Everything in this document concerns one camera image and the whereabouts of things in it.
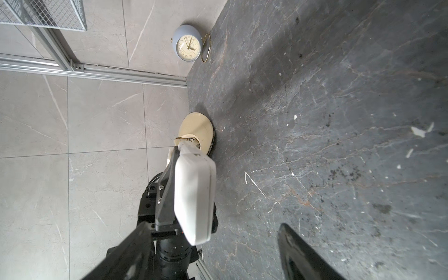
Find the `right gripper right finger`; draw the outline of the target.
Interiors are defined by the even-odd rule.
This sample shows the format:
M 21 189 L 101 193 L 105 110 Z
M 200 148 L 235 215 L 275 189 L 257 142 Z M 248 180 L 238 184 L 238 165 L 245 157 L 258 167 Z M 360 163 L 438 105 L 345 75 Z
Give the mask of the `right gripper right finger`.
M 277 240 L 285 279 L 342 280 L 344 278 L 288 224 L 281 224 Z

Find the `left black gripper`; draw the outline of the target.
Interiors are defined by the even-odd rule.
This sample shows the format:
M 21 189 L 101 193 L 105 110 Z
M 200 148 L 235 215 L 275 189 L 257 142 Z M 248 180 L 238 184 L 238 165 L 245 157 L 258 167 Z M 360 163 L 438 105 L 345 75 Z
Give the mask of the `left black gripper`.
M 175 165 L 179 155 L 178 146 L 174 146 L 166 169 L 151 179 L 140 200 L 137 224 L 147 222 L 153 238 L 185 237 L 174 212 Z M 218 225 L 214 204 L 212 234 L 217 232 Z

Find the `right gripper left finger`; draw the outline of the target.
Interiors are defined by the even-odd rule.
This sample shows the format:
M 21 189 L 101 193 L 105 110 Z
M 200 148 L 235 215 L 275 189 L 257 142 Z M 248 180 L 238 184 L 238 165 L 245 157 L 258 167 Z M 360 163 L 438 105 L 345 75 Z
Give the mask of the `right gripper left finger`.
M 154 243 L 151 226 L 140 223 L 85 280 L 152 280 L 154 279 Z

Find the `white remote control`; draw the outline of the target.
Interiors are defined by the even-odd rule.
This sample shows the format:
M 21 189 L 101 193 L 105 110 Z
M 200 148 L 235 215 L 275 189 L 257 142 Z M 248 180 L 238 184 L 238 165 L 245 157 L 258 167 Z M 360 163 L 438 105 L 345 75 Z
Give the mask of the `white remote control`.
M 190 245 L 211 239 L 217 183 L 215 162 L 190 142 L 177 146 L 174 211 Z

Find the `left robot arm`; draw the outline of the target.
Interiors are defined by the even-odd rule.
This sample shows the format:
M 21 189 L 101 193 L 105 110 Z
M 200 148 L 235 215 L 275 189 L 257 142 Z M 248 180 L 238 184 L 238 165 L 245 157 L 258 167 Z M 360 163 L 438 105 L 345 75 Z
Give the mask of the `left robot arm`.
M 165 170 L 142 193 L 136 228 L 85 278 L 186 280 L 197 247 L 217 231 L 215 162 L 195 145 L 180 143 Z

